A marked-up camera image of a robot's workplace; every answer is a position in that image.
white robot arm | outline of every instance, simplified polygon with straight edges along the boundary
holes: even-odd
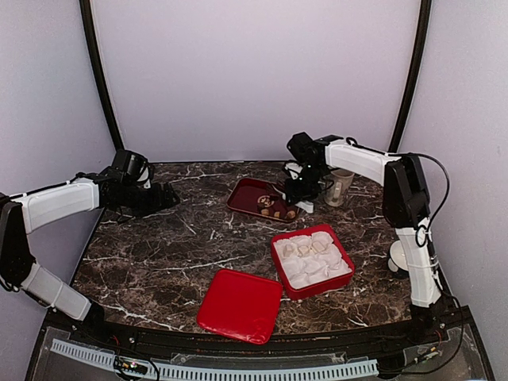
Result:
[[[133,216],[143,216],[179,202],[171,185],[151,180],[146,158],[119,150],[112,165],[99,174],[79,173],[73,180],[27,194],[0,194],[0,284],[7,291],[23,290],[76,321],[90,318],[90,309],[101,313],[96,303],[37,263],[26,235],[97,208],[126,207]]]
[[[310,202],[322,188],[320,181],[334,168],[372,179],[384,187],[383,214],[399,241],[391,260],[407,269],[411,302],[429,308],[441,296],[438,262],[430,240],[429,192],[417,156],[395,155],[359,146],[354,139],[330,136],[312,140],[306,133],[287,145],[296,161],[285,164],[284,198],[290,204]]]

marble surface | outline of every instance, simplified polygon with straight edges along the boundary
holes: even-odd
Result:
[[[196,315],[214,274],[232,268],[278,279],[270,256],[274,235],[330,224],[356,266],[351,283],[302,301],[281,301],[274,334],[317,333],[410,318],[410,283],[387,270],[396,236],[381,213],[382,188],[355,177],[340,208],[321,199],[315,213],[284,224],[230,211],[225,202],[244,177],[285,178],[281,163],[157,164],[182,202],[151,216],[117,223],[106,212],[73,287],[105,307],[109,321],[203,333]]]

white backdrop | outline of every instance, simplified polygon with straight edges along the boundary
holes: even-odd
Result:
[[[274,160],[305,130],[387,148],[419,3],[94,1],[125,145],[151,161]]]
[[[61,183],[111,163],[79,2],[0,1],[0,67],[0,192]],[[70,281],[98,216],[76,214],[38,229],[30,251]],[[22,381],[47,310],[4,290],[0,306],[0,381]]]
[[[508,379],[508,2],[437,0],[401,151],[438,158],[452,180],[433,224],[444,273],[471,307],[496,373]],[[432,209],[444,193],[425,166]]]

wire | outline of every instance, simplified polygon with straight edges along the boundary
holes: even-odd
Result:
[[[443,343],[443,335],[441,335],[441,332],[439,332],[437,329],[436,329],[436,335],[439,336],[439,343],[437,344],[437,346],[441,346],[441,344]]]
[[[115,342],[117,343],[117,346],[119,347],[120,346],[120,341],[118,340],[118,338],[115,335],[111,336],[111,338],[113,340],[115,340]]]
[[[74,322],[72,321],[72,327],[73,328],[76,328],[80,333],[84,334],[86,337],[88,337],[89,339],[95,341],[96,343],[104,346],[104,347],[109,347],[109,348],[113,348],[114,351],[115,351],[115,354],[116,356],[119,356],[116,351],[120,351],[120,350],[123,350],[125,352],[130,352],[132,353],[134,356],[136,357],[139,357],[140,359],[142,360],[146,360],[150,363],[150,365],[152,365],[153,367],[153,370],[155,371],[156,373],[156,381],[160,381],[160,370],[159,368],[155,365],[155,363],[152,361],[152,359],[150,359],[149,357],[145,356],[145,355],[142,355],[141,353],[139,352],[136,352],[136,351],[133,351],[132,349],[129,349],[129,348],[125,348],[125,347],[121,347],[120,345],[113,345],[113,344],[108,344],[108,343],[105,343],[104,341],[100,341],[99,339],[96,339],[95,337],[91,336],[88,332],[86,332],[85,330],[83,329],[80,329],[76,324],[74,324]]]
[[[119,355],[115,356],[115,360],[118,362],[120,361],[125,362],[125,359],[121,360],[121,357]],[[146,377],[146,375],[144,375],[143,377],[137,377],[135,375],[127,375],[124,373],[121,367],[115,368],[115,370],[120,372],[120,375],[117,375],[117,377],[119,379],[123,379],[124,381],[140,381]]]
[[[440,369],[444,368],[453,359],[455,359],[455,356],[457,356],[457,353],[460,351],[460,348],[462,347],[462,342],[464,341],[464,326],[465,326],[464,312],[462,311],[462,306],[460,305],[459,299],[457,299],[457,297],[455,297],[455,296],[453,296],[451,294],[448,294],[442,288],[440,288],[440,289],[441,289],[441,292],[444,295],[446,295],[449,298],[453,299],[453,301],[457,304],[457,308],[459,309],[459,312],[460,312],[460,339],[459,339],[459,344],[457,345],[457,347],[455,349],[455,352],[444,363],[442,363],[439,367],[434,368],[434,369],[432,369],[430,371],[404,371],[405,369],[409,368],[410,366],[415,365],[415,364],[418,363],[418,362],[415,362],[415,360],[413,360],[409,364],[405,365],[404,367],[398,368],[398,369],[382,369],[382,368],[379,368],[379,373],[382,373],[384,375],[429,375],[431,373],[434,373],[435,371],[439,371]]]
[[[335,184],[335,182],[334,182],[333,180],[331,180],[331,179],[323,179],[323,180],[325,181],[325,183],[326,183],[327,181],[330,181],[330,185],[328,185],[326,188],[323,188],[323,189],[319,192],[319,194],[326,192],[328,189],[330,189],[331,187],[333,187],[333,184]]]
[[[365,147],[363,145],[358,144],[358,142],[356,141],[356,139],[354,137],[346,137],[346,143],[348,143],[351,146],[356,147],[356,148],[362,148],[362,149],[366,149],[366,150],[371,151],[371,152],[379,153],[381,155],[386,155],[385,152],[381,152],[381,151],[378,151],[377,149]],[[440,212],[441,208],[445,204],[445,202],[448,199],[448,196],[450,194],[450,185],[451,185],[450,176],[448,174],[448,171],[446,171],[445,166],[438,159],[436,159],[435,157],[432,157],[430,155],[426,155],[425,153],[408,152],[408,153],[389,153],[387,155],[390,156],[390,157],[416,156],[416,157],[422,157],[424,159],[433,161],[443,171],[444,177],[446,178],[446,192],[444,193],[444,197],[441,200],[441,203],[437,207],[436,211],[430,217],[429,224],[427,226],[425,226],[425,225],[419,225],[417,227],[417,230],[416,230],[416,233],[415,233],[414,239],[416,240],[417,246],[419,248],[423,248],[427,244],[427,241],[429,240],[430,226],[434,222],[434,219],[436,218],[437,214]],[[423,240],[423,242],[420,242],[419,239],[418,239],[418,235],[419,235],[421,230],[425,230],[425,239]]]
[[[437,207],[436,211],[433,213],[433,215],[430,217],[430,221],[429,221],[429,226],[427,226],[427,230],[430,229],[430,226],[432,225],[433,221],[434,221],[434,218],[436,218],[437,214],[439,213],[439,211],[441,210],[441,208],[443,207],[443,205],[445,204],[446,200],[448,199],[448,196],[450,194],[450,176],[448,174],[448,171],[446,171],[446,168],[445,166],[438,160],[436,159],[435,157],[432,157],[432,156],[429,156],[429,155],[426,155],[425,153],[407,153],[407,154],[403,154],[403,155],[407,155],[407,156],[418,156],[418,157],[423,157],[424,159],[427,159],[427,160],[431,160],[433,161],[434,163],[436,163],[440,168],[441,170],[443,171],[443,174],[444,174],[444,177],[446,178],[446,192],[444,193],[444,197],[443,199],[441,200],[441,203],[439,204],[439,206]]]

red container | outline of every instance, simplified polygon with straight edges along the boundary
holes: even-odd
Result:
[[[275,280],[223,268],[214,276],[198,324],[219,335],[265,344],[275,327],[283,287]]]
[[[286,240],[294,236],[310,236],[312,233],[316,232],[327,232],[330,236],[332,236],[333,243],[339,248],[339,251],[342,254],[342,259],[348,264],[349,268],[351,268],[352,271],[348,274],[327,279],[320,283],[315,283],[307,287],[294,289],[293,287],[291,287],[289,280],[286,277],[286,273],[284,272],[283,266],[280,263],[279,255],[275,250],[274,243],[277,242],[278,240]],[[277,271],[279,272],[280,278],[283,281],[283,285],[284,288],[286,289],[286,294],[288,298],[293,300],[309,298],[310,296],[314,296],[328,290],[336,290],[337,288],[344,287],[349,283],[352,276],[355,274],[355,265],[349,259],[348,255],[346,254],[346,251],[339,242],[339,239],[337,238],[337,235],[333,231],[332,227],[326,224],[312,226],[307,229],[297,230],[296,232],[279,234],[278,236],[273,237],[271,239],[271,258],[273,259],[275,267],[277,267]]]
[[[261,218],[268,218],[269,220],[278,222],[294,222],[298,217],[298,207],[294,205],[287,205],[282,197],[280,197],[280,194],[274,190],[275,185],[276,184],[274,183],[267,183],[263,180],[249,178],[241,179],[233,189],[233,192],[231,192],[226,205],[228,208],[235,210],[236,212],[251,214],[252,216]],[[273,197],[276,199],[276,201],[268,207],[268,209],[271,210],[269,215],[261,214],[257,203],[260,197]],[[281,218],[274,216],[275,211],[279,212]],[[284,216],[290,212],[294,214],[292,218],[284,218]]]

